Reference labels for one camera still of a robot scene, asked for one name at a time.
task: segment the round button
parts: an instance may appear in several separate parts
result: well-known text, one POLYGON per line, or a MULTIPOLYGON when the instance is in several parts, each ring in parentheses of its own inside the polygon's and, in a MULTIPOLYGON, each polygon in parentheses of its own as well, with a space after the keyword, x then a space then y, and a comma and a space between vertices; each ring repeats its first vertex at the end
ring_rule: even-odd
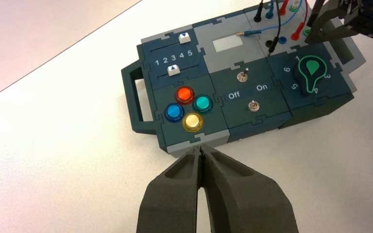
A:
POLYGON ((188 113, 182 120, 184 129, 188 132, 197 132, 202 129, 203 119, 198 113, 188 113))
POLYGON ((178 122, 184 116, 184 108, 177 103, 170 103, 165 109, 165 117, 170 122, 178 122))
POLYGON ((207 95, 199 95, 194 101, 194 108, 198 112, 208 112, 212 108, 212 100, 207 95))
POLYGON ((189 86, 181 86, 176 90, 175 99, 180 104, 190 104, 194 101, 194 91, 189 86))

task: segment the teal button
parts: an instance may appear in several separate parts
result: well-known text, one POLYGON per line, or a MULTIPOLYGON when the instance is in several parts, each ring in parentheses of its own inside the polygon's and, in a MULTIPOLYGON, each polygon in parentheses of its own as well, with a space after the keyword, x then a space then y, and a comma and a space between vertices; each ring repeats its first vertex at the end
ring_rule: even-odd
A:
POLYGON ((199 95, 194 102, 194 108, 198 112, 207 112, 212 107, 211 98, 207 95, 199 95))

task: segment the black wire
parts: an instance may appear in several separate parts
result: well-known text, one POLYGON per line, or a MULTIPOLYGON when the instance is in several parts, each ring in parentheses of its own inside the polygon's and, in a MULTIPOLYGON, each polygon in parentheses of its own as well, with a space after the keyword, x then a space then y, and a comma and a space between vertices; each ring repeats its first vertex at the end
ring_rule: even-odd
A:
POLYGON ((277 15, 278 15, 278 34, 277 34, 277 37, 279 37, 279 33, 281 32, 281 16, 279 15, 278 0, 275 0, 275 3, 277 5, 277 15))

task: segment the orange button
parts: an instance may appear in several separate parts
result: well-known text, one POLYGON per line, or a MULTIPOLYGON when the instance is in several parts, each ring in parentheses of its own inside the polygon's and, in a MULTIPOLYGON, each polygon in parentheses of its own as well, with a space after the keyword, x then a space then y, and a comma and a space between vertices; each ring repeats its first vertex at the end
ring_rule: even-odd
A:
POLYGON ((188 100, 191 98, 191 91, 186 87, 181 88, 178 91, 178 97, 182 100, 188 100))
POLYGON ((180 104, 190 104, 194 101, 194 97, 194 91, 189 86, 181 86, 175 93, 175 99, 180 104))

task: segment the white surface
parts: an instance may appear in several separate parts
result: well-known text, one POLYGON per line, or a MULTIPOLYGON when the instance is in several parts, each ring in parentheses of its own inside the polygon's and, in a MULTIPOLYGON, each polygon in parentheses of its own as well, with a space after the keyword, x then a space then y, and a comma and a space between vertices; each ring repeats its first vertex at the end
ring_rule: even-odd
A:
POLYGON ((214 44, 216 52, 231 49, 244 44, 241 37, 237 35, 230 35, 218 40, 214 40, 212 43, 214 44))
MULTIPOLYGON (((134 233, 146 186, 175 159, 131 130, 120 70, 141 38, 253 4, 144 0, 0 93, 0 233, 134 233)), ((217 148, 278 182, 301 233, 373 233, 373 39, 354 40, 367 59, 354 100, 217 148)))

